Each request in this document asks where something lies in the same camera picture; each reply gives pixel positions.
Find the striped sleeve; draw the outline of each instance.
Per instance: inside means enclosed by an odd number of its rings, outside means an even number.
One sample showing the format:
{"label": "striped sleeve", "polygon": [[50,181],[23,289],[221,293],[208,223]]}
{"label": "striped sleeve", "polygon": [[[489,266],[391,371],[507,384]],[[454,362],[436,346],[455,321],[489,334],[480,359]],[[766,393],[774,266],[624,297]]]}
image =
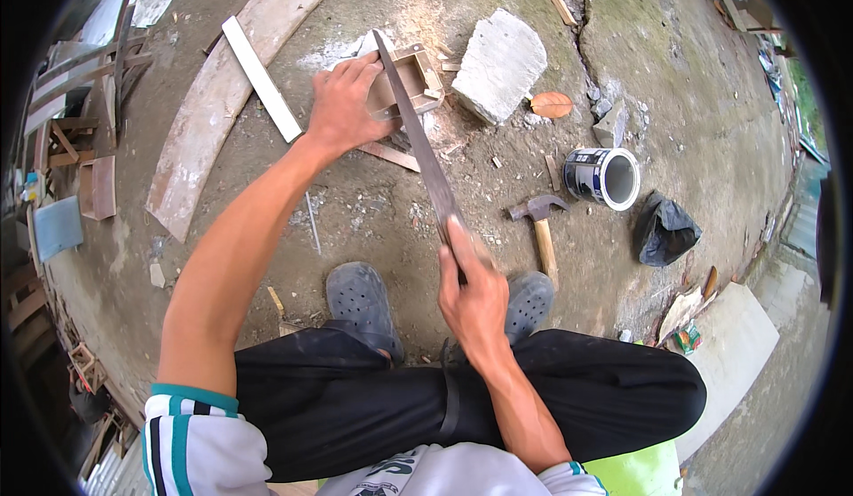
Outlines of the striped sleeve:
{"label": "striped sleeve", "polygon": [[145,403],[143,469],[156,496],[270,496],[266,440],[237,413],[237,399],[154,384]]}
{"label": "striped sleeve", "polygon": [[586,473],[581,463],[570,461],[544,470],[537,476],[553,496],[609,496],[602,480]]}

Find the wooden hammer handle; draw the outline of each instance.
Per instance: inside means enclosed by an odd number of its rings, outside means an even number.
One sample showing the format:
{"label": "wooden hammer handle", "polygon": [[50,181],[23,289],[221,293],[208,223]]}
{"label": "wooden hammer handle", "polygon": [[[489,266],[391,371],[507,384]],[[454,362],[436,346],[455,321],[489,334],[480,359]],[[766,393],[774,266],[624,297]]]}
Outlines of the wooden hammer handle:
{"label": "wooden hammer handle", "polygon": [[557,279],[557,258],[554,256],[554,243],[551,242],[551,228],[548,226],[548,219],[533,222],[533,227],[536,229],[536,241],[539,245],[539,259],[542,261],[542,269],[551,278],[554,291],[556,291],[560,288],[560,282]]}

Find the black pants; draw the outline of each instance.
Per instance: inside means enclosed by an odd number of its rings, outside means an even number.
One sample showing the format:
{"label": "black pants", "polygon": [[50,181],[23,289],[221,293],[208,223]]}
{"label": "black pants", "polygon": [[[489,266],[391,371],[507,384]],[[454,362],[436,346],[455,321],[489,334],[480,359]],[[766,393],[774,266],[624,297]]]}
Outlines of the black pants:
{"label": "black pants", "polygon": [[[514,352],[580,462],[677,437],[705,408],[702,378],[675,353],[561,330],[539,331]],[[440,368],[389,370],[378,352],[323,328],[235,356],[240,412],[267,440],[271,481],[337,476],[421,444],[504,448],[489,392],[468,365],[447,370],[459,389],[447,436]]]}

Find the concrete floor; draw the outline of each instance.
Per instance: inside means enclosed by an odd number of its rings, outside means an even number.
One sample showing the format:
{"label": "concrete floor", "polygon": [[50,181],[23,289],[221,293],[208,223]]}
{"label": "concrete floor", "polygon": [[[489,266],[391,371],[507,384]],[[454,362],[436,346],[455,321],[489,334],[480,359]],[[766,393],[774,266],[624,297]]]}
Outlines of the concrete floor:
{"label": "concrete floor", "polygon": [[[84,219],[85,243],[48,265],[60,311],[101,358],[110,389],[130,411],[141,410],[155,378],[159,332],[178,268],[225,206],[287,151],[253,96],[219,154],[186,244],[169,238],[145,212],[165,135],[205,59],[199,50],[246,1],[174,0],[151,29],[155,64],[124,107],[127,133],[115,150],[119,213],[102,222]],[[465,143],[442,165],[469,224],[486,235],[504,271],[536,269],[532,228],[511,222],[505,209],[549,190],[543,154],[556,152],[560,160],[575,147],[597,145],[588,80],[624,97],[634,133],[624,147],[642,164],[641,200],[625,213],[593,206],[587,214],[588,204],[575,203],[571,212],[554,214],[563,288],[544,327],[599,336],[628,328],[643,337],[682,279],[704,282],[711,265],[721,280],[745,270],[764,215],[778,210],[790,178],[785,130],[754,37],[731,31],[713,0],[567,2],[584,21],[581,28],[564,26],[549,0],[324,0],[285,43],[270,72],[307,125],[311,75],[336,47],[370,28],[384,28],[398,44],[421,41],[433,53],[443,41],[460,58],[476,21],[497,7],[525,20],[549,57],[532,92],[563,92],[575,110],[528,129],[521,105],[505,126],[492,128],[452,104],[437,111],[441,128],[432,141],[437,148]],[[450,85],[453,74],[445,75]],[[647,128],[639,111],[644,105]],[[97,138],[96,148],[99,156],[111,153],[105,139]],[[503,161],[501,169],[492,165],[494,156]],[[74,173],[60,181],[63,195],[76,191]],[[642,199],[654,188],[683,205],[704,232],[688,257],[666,268],[642,266],[630,250]],[[342,262],[367,260],[388,285],[407,361],[413,364],[421,354],[435,359],[450,331],[435,305],[438,237],[419,176],[352,152],[324,171],[311,193],[323,199],[316,216],[323,256],[312,247],[307,221],[294,220],[251,304],[238,347],[278,335],[266,285],[282,297],[287,320],[320,324],[327,318],[326,274]],[[414,203],[426,214],[418,214],[417,228]],[[297,209],[304,211],[304,204]],[[166,289],[149,282],[153,261],[162,265]]]}

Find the hand saw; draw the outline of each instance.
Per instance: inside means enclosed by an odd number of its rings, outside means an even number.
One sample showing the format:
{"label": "hand saw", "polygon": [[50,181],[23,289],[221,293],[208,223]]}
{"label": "hand saw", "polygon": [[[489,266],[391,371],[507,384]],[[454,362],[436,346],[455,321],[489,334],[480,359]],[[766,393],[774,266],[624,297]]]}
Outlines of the hand saw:
{"label": "hand saw", "polygon": [[[452,214],[456,215],[456,219],[462,224],[462,227],[467,229],[465,219],[456,205],[456,198],[453,191],[450,189],[450,183],[447,182],[447,176],[438,164],[438,159],[432,153],[432,146],[427,139],[427,134],[418,120],[418,115],[415,113],[415,107],[409,99],[409,94],[403,86],[403,80],[400,79],[400,74],[394,62],[391,61],[391,56],[388,54],[388,49],[385,47],[385,42],[379,36],[379,32],[374,29],[374,37],[376,44],[379,47],[379,57],[382,59],[382,64],[385,65],[385,72],[388,75],[388,82],[391,84],[391,90],[394,92],[394,99],[397,100],[397,107],[400,111],[400,118],[403,119],[403,125],[406,127],[406,133],[409,135],[409,142],[412,145],[412,150],[415,152],[415,159],[418,160],[418,165],[421,167],[421,178],[426,186],[426,192],[429,194],[432,208],[435,210],[436,218],[438,219],[438,236],[443,244],[450,246],[450,238],[447,234],[447,219]],[[477,250],[477,255],[488,267],[492,267],[492,261],[488,253],[485,251],[483,244],[479,239],[474,240],[474,248]],[[460,284],[464,283],[465,276],[460,273]]]}

